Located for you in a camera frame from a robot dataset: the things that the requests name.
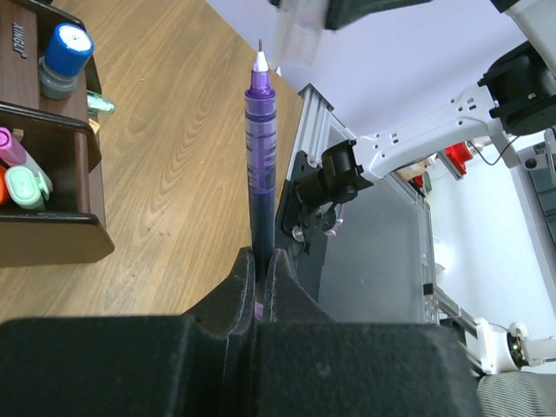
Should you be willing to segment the orange black highlighter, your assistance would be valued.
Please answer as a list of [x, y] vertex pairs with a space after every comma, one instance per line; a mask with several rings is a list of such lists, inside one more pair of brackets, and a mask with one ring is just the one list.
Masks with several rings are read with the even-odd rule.
[[7, 169], [1, 165], [0, 166], [0, 205], [3, 206], [4, 204], [10, 201], [10, 192], [7, 186], [7, 182], [5, 180], [5, 174]]

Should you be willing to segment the blue small bottle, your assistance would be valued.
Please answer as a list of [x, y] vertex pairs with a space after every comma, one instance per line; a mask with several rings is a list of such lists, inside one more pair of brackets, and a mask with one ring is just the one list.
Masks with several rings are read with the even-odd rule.
[[69, 98], [94, 50], [94, 41], [86, 30], [73, 23], [59, 23], [38, 60], [41, 94], [53, 100]]

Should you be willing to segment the purple thin pen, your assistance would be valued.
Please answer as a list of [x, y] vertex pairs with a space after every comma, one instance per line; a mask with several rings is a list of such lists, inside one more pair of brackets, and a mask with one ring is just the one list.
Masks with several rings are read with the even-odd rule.
[[277, 95], [262, 43], [258, 43], [244, 99], [251, 250], [255, 259], [255, 310], [264, 313], [265, 281], [275, 250]]

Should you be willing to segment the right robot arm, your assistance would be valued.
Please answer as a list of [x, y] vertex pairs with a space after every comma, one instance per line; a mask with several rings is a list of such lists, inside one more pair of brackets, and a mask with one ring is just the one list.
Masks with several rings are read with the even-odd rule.
[[321, 167], [293, 185], [293, 202], [311, 213], [352, 201], [396, 169], [460, 142], [502, 133], [528, 136], [555, 124], [555, 3], [496, 1], [526, 41], [429, 116], [326, 149]]

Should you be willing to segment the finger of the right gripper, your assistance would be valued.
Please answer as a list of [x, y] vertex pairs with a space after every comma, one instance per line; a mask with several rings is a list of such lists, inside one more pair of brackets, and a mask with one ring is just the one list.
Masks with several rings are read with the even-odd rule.
[[370, 14], [430, 2], [431, 0], [331, 0], [328, 2], [324, 28], [337, 31]]

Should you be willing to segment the pink red pen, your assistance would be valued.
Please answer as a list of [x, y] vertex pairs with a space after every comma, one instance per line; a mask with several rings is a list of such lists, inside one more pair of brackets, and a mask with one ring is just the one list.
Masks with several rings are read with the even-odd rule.
[[32, 156], [27, 152], [23, 145], [15, 139], [11, 132], [4, 128], [0, 128], [1, 136], [1, 159], [12, 166], [24, 166], [30, 169], [34, 174], [43, 173], [41, 167], [36, 163]]

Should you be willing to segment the small clear tube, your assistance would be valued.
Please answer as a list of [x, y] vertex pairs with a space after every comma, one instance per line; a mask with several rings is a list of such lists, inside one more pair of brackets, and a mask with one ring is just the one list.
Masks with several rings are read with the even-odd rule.
[[328, 1], [271, 1], [279, 11], [272, 52], [272, 64], [310, 67], [325, 29]]

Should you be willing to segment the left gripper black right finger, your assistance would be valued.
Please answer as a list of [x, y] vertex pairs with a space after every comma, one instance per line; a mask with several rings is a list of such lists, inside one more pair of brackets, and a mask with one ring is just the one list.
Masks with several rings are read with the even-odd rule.
[[331, 320], [275, 251], [254, 344], [256, 416], [480, 416], [463, 348], [445, 328]]

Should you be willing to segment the mint green highlighter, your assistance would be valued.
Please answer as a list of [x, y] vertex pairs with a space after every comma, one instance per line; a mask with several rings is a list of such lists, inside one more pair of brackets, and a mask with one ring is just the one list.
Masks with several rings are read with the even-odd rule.
[[42, 173], [35, 174], [24, 166], [14, 166], [4, 174], [12, 201], [21, 209], [45, 210], [50, 199], [50, 187]]

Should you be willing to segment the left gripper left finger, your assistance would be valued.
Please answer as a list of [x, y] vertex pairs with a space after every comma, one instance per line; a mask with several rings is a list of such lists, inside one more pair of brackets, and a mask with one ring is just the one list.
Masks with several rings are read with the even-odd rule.
[[4, 416], [247, 416], [255, 263], [179, 315], [32, 317], [1, 326]]

